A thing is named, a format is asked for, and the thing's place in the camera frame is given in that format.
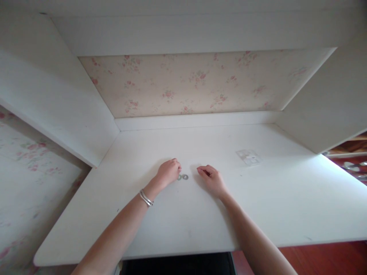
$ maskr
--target bangle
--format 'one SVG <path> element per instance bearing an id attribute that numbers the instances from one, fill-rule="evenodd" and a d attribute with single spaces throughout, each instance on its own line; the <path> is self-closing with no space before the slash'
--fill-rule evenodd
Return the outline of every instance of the bangle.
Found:
<path id="1" fill-rule="evenodd" d="M 142 190 L 140 190 L 139 194 L 140 194 L 140 197 L 141 197 L 141 198 L 146 202 L 146 204 L 148 205 L 148 207 L 149 207 L 149 206 L 153 206 L 153 203 L 154 203 L 154 202 L 152 202 L 151 200 L 149 200 L 149 199 L 147 198 L 147 196 L 145 195 L 145 193 L 144 193 L 143 189 L 142 189 Z"/>

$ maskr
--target red wooden floor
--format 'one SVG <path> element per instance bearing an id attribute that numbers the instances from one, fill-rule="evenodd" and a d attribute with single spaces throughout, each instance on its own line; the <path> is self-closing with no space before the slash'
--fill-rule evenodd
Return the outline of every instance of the red wooden floor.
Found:
<path id="1" fill-rule="evenodd" d="M 280 251 L 298 275 L 367 275 L 364 241 L 284 247 Z M 238 275 L 253 274 L 242 251 L 232 254 Z"/>

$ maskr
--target white shelf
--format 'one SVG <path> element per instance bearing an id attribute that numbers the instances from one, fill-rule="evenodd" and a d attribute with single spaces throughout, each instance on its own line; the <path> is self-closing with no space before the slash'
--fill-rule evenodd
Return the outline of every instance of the white shelf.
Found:
<path id="1" fill-rule="evenodd" d="M 358 157 L 358 156 L 364 156 L 367 155 L 367 152 L 357 152 L 357 153 L 344 153 L 344 154 L 330 154 L 327 155 L 327 158 L 345 158 L 345 157 Z"/>

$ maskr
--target white desk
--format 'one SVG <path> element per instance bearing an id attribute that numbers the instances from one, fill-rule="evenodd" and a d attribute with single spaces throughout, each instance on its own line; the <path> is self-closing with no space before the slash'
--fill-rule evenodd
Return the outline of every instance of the white desk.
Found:
<path id="1" fill-rule="evenodd" d="M 246 167 L 235 153 L 263 159 Z M 42 246 L 39 266 L 78 263 L 131 198 L 173 157 L 180 180 L 155 199 L 123 259 L 232 251 L 238 244 L 220 204 L 200 187 L 196 167 L 211 164 L 277 246 L 367 239 L 367 187 L 274 124 L 121 132 Z"/>

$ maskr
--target white cabinet side panel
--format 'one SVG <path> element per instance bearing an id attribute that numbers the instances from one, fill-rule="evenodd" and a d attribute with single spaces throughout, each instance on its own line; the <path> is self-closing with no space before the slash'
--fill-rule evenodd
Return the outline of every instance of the white cabinet side panel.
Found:
<path id="1" fill-rule="evenodd" d="M 77 56 L 329 48 L 366 27 L 358 8 L 52 20 Z"/>
<path id="2" fill-rule="evenodd" d="M 364 132 L 366 72 L 367 31 L 330 56 L 276 123 L 315 153 Z"/>
<path id="3" fill-rule="evenodd" d="M 91 166 L 119 129 L 52 21 L 0 11 L 0 104 Z"/>

